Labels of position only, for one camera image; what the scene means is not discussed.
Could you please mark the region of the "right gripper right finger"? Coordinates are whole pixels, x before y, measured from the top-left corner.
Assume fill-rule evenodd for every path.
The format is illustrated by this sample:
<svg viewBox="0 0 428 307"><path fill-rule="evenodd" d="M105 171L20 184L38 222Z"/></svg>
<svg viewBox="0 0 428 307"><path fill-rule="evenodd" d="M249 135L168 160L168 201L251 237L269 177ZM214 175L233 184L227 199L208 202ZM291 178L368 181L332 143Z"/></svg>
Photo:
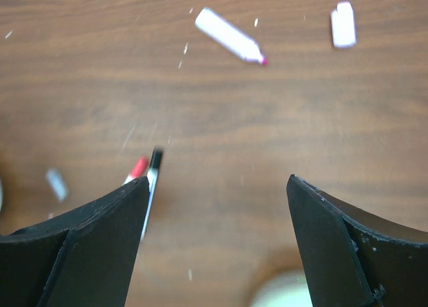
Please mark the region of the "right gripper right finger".
<svg viewBox="0 0 428 307"><path fill-rule="evenodd" d="M291 175L286 192L313 306L426 306L427 232Z"/></svg>

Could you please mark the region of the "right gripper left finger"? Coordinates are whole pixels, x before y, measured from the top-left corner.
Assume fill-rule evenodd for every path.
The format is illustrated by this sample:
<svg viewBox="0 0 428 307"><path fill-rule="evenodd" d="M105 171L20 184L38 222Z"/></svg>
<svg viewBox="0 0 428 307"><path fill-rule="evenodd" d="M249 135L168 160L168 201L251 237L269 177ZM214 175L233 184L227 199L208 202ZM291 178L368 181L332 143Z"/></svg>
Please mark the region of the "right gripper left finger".
<svg viewBox="0 0 428 307"><path fill-rule="evenodd" d="M148 179L137 178L1 236L1 305L123 306L148 198Z"/></svg>

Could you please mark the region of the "red marker cap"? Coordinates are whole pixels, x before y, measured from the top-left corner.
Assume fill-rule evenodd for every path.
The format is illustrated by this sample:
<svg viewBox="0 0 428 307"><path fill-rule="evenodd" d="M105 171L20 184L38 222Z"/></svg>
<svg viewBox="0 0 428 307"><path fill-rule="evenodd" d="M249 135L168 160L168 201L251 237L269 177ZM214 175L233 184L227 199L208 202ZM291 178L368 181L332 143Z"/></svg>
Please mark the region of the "red marker cap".
<svg viewBox="0 0 428 307"><path fill-rule="evenodd" d="M144 172L146 171L148 167L148 159L146 157L140 157L134 168L130 172L130 176L135 179L137 177L143 176Z"/></svg>

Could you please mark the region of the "white marker black tip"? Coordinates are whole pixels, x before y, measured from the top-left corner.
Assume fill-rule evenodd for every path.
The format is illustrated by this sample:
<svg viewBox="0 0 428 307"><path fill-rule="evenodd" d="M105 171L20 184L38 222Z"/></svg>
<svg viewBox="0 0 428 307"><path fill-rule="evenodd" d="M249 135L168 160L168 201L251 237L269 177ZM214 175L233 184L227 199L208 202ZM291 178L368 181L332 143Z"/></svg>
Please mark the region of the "white marker black tip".
<svg viewBox="0 0 428 307"><path fill-rule="evenodd" d="M152 202L153 202L153 198L154 198L154 192L156 189L158 175L159 175L159 171L160 171L160 167L161 167L163 153L164 153L164 150L162 148L159 148L159 147L155 148L153 150L152 156L150 159L150 163L148 166L148 170L146 172L146 177L147 177L148 182L149 182L149 198L148 198L148 207L146 210L146 216L145 216L145 220L144 220L144 224L143 224L143 228L142 228L140 241L143 241L145 234L146 234L146 229L147 229L147 225L148 225L148 220L149 220L149 216L150 216L150 210L152 207Z"/></svg>

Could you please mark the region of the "pink highlighter cap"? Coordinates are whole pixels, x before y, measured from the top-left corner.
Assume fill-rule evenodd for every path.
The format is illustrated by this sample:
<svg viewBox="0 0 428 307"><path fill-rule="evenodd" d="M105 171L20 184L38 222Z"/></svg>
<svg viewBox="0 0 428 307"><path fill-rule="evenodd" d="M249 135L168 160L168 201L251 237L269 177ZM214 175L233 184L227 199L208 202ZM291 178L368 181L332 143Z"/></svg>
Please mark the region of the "pink highlighter cap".
<svg viewBox="0 0 428 307"><path fill-rule="evenodd" d="M357 43L354 9L349 1L339 2L330 14L332 43L336 49L347 49Z"/></svg>

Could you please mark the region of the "pink highlighter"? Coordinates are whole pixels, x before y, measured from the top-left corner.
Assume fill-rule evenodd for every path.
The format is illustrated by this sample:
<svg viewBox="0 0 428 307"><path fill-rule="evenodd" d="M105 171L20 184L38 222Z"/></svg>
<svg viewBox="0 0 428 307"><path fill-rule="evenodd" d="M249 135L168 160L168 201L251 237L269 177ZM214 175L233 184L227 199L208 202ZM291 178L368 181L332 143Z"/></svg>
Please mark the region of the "pink highlighter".
<svg viewBox="0 0 428 307"><path fill-rule="evenodd" d="M267 64L259 44L212 9L208 7L202 9L195 20L195 26L241 60L260 65Z"/></svg>

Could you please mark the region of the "white marker red tip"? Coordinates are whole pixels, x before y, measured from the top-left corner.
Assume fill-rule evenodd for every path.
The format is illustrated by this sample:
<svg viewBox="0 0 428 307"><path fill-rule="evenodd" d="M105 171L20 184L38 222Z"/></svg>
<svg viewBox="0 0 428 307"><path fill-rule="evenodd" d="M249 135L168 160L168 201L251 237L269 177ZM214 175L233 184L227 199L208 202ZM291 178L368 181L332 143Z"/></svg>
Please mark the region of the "white marker red tip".
<svg viewBox="0 0 428 307"><path fill-rule="evenodd" d="M133 180L134 180L134 177L131 176L131 175L128 175L127 178L125 178L125 180L123 182L123 185L125 185L125 184L127 184L127 183L129 183L129 182L131 182Z"/></svg>

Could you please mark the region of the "clear pen cap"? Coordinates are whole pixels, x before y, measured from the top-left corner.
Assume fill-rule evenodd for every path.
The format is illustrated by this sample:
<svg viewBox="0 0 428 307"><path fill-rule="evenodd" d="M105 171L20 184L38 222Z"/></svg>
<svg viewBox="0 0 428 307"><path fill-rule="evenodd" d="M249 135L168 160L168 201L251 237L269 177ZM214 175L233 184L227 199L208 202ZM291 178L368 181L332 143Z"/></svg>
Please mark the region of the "clear pen cap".
<svg viewBox="0 0 428 307"><path fill-rule="evenodd" d="M55 168L49 168L45 178L59 202L63 202L69 195L69 189L62 174Z"/></svg>

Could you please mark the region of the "beige bowl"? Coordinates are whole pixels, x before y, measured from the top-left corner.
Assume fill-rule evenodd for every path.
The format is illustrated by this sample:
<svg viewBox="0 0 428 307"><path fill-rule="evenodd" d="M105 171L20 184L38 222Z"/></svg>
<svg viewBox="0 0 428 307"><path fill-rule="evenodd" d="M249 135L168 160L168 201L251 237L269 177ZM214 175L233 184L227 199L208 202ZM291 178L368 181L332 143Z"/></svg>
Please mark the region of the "beige bowl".
<svg viewBox="0 0 428 307"><path fill-rule="evenodd" d="M313 307L304 272L283 272L275 275L255 292L249 306Z"/></svg>

